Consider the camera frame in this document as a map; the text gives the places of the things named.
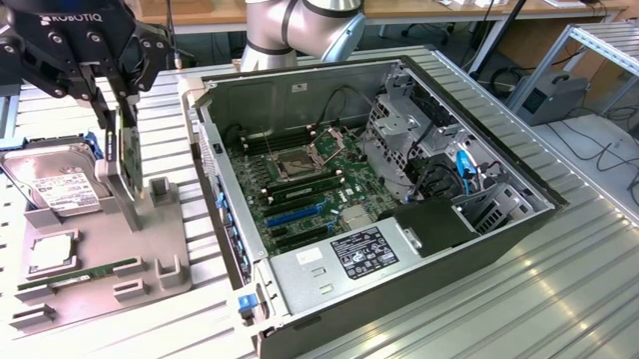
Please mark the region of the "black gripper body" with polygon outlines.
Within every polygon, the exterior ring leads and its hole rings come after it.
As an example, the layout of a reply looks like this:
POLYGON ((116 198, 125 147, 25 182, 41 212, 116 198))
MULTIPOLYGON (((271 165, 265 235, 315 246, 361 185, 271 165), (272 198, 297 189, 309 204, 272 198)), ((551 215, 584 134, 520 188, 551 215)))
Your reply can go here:
POLYGON ((4 45, 13 48, 4 52, 5 74, 21 75, 27 67, 41 67, 49 75, 61 72, 60 44, 51 34, 63 39, 79 63, 96 62, 92 31, 101 36, 119 68, 136 71, 136 20, 124 1, 5 1, 4 5, 4 45))

